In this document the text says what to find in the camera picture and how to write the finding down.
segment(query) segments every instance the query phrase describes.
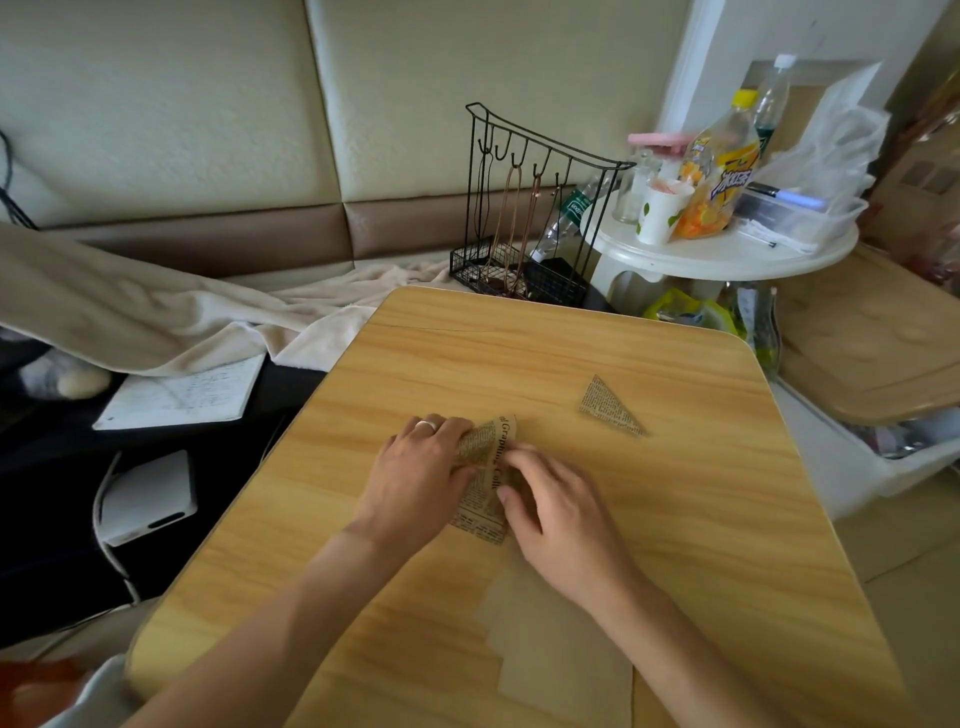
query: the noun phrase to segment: wooden table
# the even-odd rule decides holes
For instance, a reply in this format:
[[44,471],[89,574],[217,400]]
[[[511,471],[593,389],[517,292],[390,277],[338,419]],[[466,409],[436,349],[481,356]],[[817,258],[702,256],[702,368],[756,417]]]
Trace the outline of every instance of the wooden table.
[[[649,431],[578,413],[598,374]],[[593,473],[643,568],[808,725],[905,726],[886,642],[760,368],[724,333],[404,288],[372,317],[180,575],[131,651],[156,692],[348,522],[411,414],[480,423]],[[373,601],[291,718],[310,726],[554,726],[501,698],[473,613],[503,549],[448,527]],[[635,725],[671,725],[638,678]]]

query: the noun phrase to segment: paper triangle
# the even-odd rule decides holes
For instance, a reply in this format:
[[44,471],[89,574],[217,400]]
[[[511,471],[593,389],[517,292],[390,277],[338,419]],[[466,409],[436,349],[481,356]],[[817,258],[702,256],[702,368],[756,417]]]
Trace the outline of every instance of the paper triangle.
[[584,393],[580,402],[580,411],[592,415],[620,429],[625,429],[637,437],[643,434],[643,429],[627,411],[623,403],[610,391],[610,387],[603,383],[603,379],[594,375],[593,381]]

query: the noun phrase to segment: wooden lid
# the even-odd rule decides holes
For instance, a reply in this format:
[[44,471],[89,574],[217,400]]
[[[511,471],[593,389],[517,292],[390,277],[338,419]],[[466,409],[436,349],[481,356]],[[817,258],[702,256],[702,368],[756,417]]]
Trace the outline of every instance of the wooden lid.
[[891,423],[960,403],[960,300],[858,246],[780,281],[781,375],[831,417]]

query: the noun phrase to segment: notebook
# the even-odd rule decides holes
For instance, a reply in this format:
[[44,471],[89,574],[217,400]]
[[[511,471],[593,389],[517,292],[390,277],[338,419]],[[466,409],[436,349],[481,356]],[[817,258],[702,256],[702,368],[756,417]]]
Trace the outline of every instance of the notebook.
[[130,375],[94,429],[138,429],[239,420],[266,354],[187,376]]

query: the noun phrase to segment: left hand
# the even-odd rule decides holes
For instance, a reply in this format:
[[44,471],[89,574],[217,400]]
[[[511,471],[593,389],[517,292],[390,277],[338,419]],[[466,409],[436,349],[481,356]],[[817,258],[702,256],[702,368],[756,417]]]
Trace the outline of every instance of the left hand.
[[451,472],[470,420],[412,417],[380,449],[347,531],[406,561],[450,523],[476,468]]

